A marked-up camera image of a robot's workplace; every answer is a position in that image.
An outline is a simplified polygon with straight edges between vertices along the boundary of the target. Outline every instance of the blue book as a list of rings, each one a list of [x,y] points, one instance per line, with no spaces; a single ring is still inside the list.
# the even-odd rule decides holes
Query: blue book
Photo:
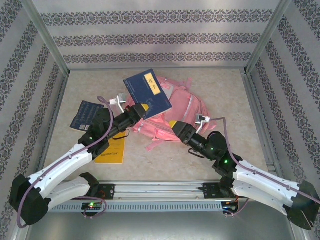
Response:
[[[135,104],[148,104],[144,120],[172,108],[155,72],[150,69],[123,80]]]
[[[82,101],[78,113],[73,119],[70,128],[86,132],[99,109],[103,108],[104,105]]]

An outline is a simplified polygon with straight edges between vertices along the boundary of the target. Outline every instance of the pink backpack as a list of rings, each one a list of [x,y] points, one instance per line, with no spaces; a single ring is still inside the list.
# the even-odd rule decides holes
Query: pink backpack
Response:
[[[156,78],[170,100],[172,108],[147,120],[141,119],[132,128],[135,133],[153,138],[152,140],[154,142],[146,147],[148,152],[164,141],[180,142],[180,139],[176,137],[169,125],[170,121],[182,121],[198,128],[199,125],[196,126],[195,123],[197,114],[210,117],[204,101],[189,92],[192,83],[191,78],[188,78],[187,82],[179,82],[161,76],[157,76]],[[134,104],[134,100],[129,96],[126,101],[126,106],[132,106]],[[205,123],[200,133],[203,134],[205,131],[212,130],[216,126],[217,123],[214,121]]]

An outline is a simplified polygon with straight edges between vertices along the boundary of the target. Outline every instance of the yellow book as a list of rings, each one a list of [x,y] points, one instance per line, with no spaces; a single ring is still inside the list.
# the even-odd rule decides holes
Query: yellow book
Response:
[[[126,132],[120,132],[114,138],[121,138],[126,135]],[[110,146],[100,156],[98,156],[94,163],[96,164],[123,164],[125,155],[126,138],[119,140],[109,140]]]

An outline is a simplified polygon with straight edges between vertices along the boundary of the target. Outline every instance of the striped wall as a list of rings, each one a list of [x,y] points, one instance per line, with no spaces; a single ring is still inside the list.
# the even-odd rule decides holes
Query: striped wall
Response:
[[[320,190],[320,0],[293,0],[251,73],[285,178]],[[320,217],[314,232],[320,239]]]
[[[279,0],[34,0],[68,67],[244,67]]]
[[[19,0],[0,0],[0,240],[16,212],[12,181],[36,171],[65,80]]]

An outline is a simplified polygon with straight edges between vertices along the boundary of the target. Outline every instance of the speckled floor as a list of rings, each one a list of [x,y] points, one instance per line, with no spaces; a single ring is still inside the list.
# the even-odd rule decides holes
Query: speckled floor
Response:
[[[144,69],[118,69],[95,71],[71,71],[63,97],[58,119],[48,150],[45,166],[48,166],[78,142],[84,134],[69,128],[82,100],[99,103],[97,96],[107,100],[118,92],[127,93],[123,79],[143,72]],[[161,68],[155,69],[158,76],[175,80],[193,78],[191,91],[202,97],[211,117],[226,117],[230,144],[235,154],[258,168],[267,170],[249,102],[237,69],[213,68]],[[223,131],[218,122],[216,131]],[[123,164],[95,164],[91,162],[67,180],[89,172],[98,180],[113,181],[178,181],[218,180],[221,178],[212,169],[212,162],[188,154],[182,143],[164,143],[151,152],[145,147],[151,139],[131,133],[126,138]]]

